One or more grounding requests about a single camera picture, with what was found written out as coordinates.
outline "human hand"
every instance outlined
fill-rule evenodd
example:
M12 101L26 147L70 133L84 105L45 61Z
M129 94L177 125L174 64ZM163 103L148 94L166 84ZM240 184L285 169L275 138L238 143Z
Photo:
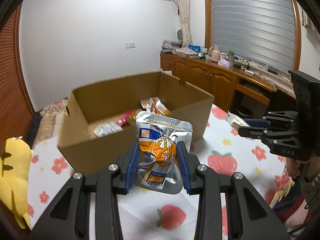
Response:
M320 157L312 156L311 159L308 161L310 162L310 167L307 172L307 178L309 180L314 179L320 173ZM296 177L300 176L300 164L307 163L302 161L293 160L287 158L287 173L288 175L295 179Z

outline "pink bottle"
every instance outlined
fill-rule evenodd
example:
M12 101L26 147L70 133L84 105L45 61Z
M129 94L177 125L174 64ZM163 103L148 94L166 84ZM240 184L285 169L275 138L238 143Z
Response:
M218 62L219 59L220 59L220 49L217 45L215 45L213 51L211 52L211 60L213 62Z

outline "white wall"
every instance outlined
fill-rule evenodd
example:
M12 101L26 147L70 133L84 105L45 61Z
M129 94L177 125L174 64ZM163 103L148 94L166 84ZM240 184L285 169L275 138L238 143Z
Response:
M301 26L301 60L299 70L320 80L320 38L317 31Z
M24 0L20 56L34 108L90 82L159 70L163 39L180 28L172 0Z
M193 44L204 45L205 4L204 0L190 0L190 25ZM320 42L317 32L301 26L301 61L300 71L320 79Z
M204 46L205 3L204 0L190 0L190 27L194 45Z

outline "wooden louvered door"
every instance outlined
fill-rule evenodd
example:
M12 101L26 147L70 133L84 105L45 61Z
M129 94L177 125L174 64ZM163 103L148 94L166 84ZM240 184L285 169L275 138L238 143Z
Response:
M0 32L0 143L25 136L34 112L20 65L20 10L21 5Z

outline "cabinet door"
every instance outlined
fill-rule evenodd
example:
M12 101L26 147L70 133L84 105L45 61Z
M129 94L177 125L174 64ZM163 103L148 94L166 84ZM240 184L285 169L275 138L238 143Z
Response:
M160 55L161 61L160 61L160 67L163 71L171 70L171 59L167 55L161 54Z
M173 63L172 75L180 78L183 81L187 81L188 72L189 69L187 62L185 62L184 60L175 60L175 62Z
M228 112L233 93L236 87L237 77L219 70L213 70L212 77L209 77L214 104Z
M191 63L189 82L207 92L210 92L210 74L211 71L209 67L199 63Z

